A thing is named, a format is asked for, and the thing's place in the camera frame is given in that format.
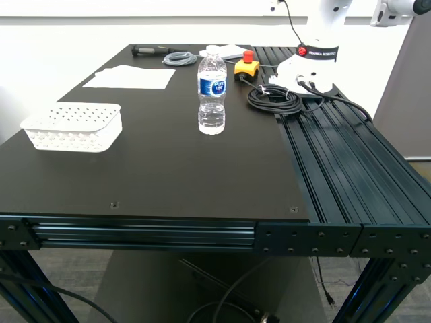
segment white paper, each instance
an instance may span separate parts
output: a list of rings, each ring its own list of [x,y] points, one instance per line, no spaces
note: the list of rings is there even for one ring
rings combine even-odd
[[[247,49],[241,48],[241,47],[236,46],[236,45],[225,45],[225,46],[220,47],[220,52],[218,54],[223,59],[235,59],[237,57],[242,57],[246,50]],[[199,52],[199,55],[205,57],[205,56],[207,56],[207,51],[201,50]]]
[[[166,89],[174,69],[141,69],[119,65],[95,73],[83,87],[104,87],[117,89]]]

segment black cable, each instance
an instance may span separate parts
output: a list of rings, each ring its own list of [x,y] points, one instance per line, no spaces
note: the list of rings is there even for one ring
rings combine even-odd
[[[312,89],[311,87],[307,86],[304,81],[300,81],[300,82],[298,82],[298,84],[301,85],[304,89],[306,89],[310,93],[316,94],[316,95],[321,96],[323,98],[326,98],[328,100],[340,101],[340,102],[349,104],[349,105],[353,106],[354,108],[357,108],[366,117],[366,120],[370,121],[372,123],[371,115],[363,107],[361,107],[359,104],[352,102],[350,100],[344,99],[344,98],[340,98],[338,96],[328,96],[327,94],[324,94],[324,93],[317,91],[315,88]]]
[[[232,286],[229,287],[229,289],[225,292],[225,294],[223,295],[222,299],[220,300],[217,308],[215,309],[214,315],[213,315],[213,323],[217,323],[217,317],[218,314],[220,312],[220,309],[223,306],[224,301],[226,300],[226,298],[228,298],[229,294],[235,289],[236,286],[238,286],[239,284],[242,283],[243,280],[245,280],[251,273],[253,273],[254,271],[256,271],[257,269],[261,268],[264,264],[266,264],[267,262],[269,262],[272,258],[266,258],[264,261],[260,262],[259,264],[257,264],[256,266],[254,266],[252,269],[250,269],[249,271],[247,271],[245,274],[243,274],[243,276],[241,276],[240,278],[238,278],[235,283],[232,284]]]
[[[316,257],[316,260],[317,260],[317,268],[319,269],[319,276],[321,278],[321,285],[322,285],[323,291],[325,292],[326,300],[328,301],[328,304],[331,307],[333,307],[333,306],[335,306],[335,301],[331,297],[331,295],[329,295],[328,291],[326,290],[325,283],[323,282],[321,262],[319,261],[319,257]]]
[[[201,306],[200,308],[198,308],[197,310],[195,310],[187,319],[186,323],[191,323],[192,319],[195,317],[196,314],[198,314],[201,310],[203,310],[204,308],[207,308],[208,306],[211,305],[217,305],[218,301],[213,301],[211,303],[205,304],[203,306]],[[236,308],[237,310],[241,311],[243,314],[245,314],[247,316],[247,318],[250,319],[250,321],[252,323],[256,323],[256,320],[244,309],[240,308],[239,306],[236,306],[235,304],[232,303],[223,303],[224,306],[232,306],[233,308]]]
[[[298,37],[299,43],[303,44],[301,38],[299,37],[298,33],[296,32],[295,28],[294,28],[294,24],[292,22],[292,17],[290,16],[290,10],[289,10],[289,5],[288,5],[288,0],[280,0],[283,1],[284,4],[286,5],[286,8],[288,8],[288,16],[289,16],[289,21],[290,21],[290,27],[292,27],[292,30],[294,31],[296,37]]]
[[[253,87],[247,96],[247,100],[252,107],[265,112],[283,115],[297,114],[302,111],[302,99],[295,92],[275,84],[263,84],[259,88],[243,78],[240,78],[240,80]],[[281,100],[280,102],[270,102],[265,99],[268,97]]]
[[[100,312],[105,318],[107,318],[111,323],[118,323],[111,315],[109,315],[109,313],[105,312],[105,310],[103,308],[101,308],[100,306],[98,306],[97,304],[93,303],[92,301],[90,301],[90,300],[88,300],[88,299],[86,299],[86,298],[84,298],[78,294],[72,293],[71,291],[67,291],[67,290],[62,289],[60,287],[56,287],[56,286],[53,286],[53,285],[48,284],[48,283],[42,283],[40,281],[33,281],[31,279],[23,279],[23,278],[18,278],[15,276],[5,275],[5,274],[0,274],[0,281],[12,281],[12,282],[20,284],[20,285],[29,285],[29,286],[46,288],[46,289],[49,289],[51,291],[56,291],[57,293],[70,296],[72,298],[76,298],[76,299],[90,305],[91,307],[93,307],[95,310]]]

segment red button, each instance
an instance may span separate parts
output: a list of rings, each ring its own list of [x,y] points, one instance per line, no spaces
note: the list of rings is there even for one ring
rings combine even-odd
[[[252,50],[246,50],[244,52],[244,63],[251,63],[253,62],[253,57],[255,53]]]
[[[307,49],[305,47],[298,48],[298,54],[300,56],[305,56],[307,54]]]

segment coiled black cable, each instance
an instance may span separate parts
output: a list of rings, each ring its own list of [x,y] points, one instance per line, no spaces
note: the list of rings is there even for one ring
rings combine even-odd
[[[265,112],[283,115],[297,114],[302,111],[304,104],[301,97],[295,92],[275,84],[263,84],[259,88],[244,78],[240,78],[240,80],[253,87],[247,96],[247,100],[252,107]]]

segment plastic water bottle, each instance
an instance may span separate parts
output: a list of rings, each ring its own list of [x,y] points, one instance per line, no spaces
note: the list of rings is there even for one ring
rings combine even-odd
[[[227,68],[218,55],[218,46],[207,46],[207,56],[199,64],[197,93],[201,100],[198,122],[199,130],[216,135],[224,130]]]

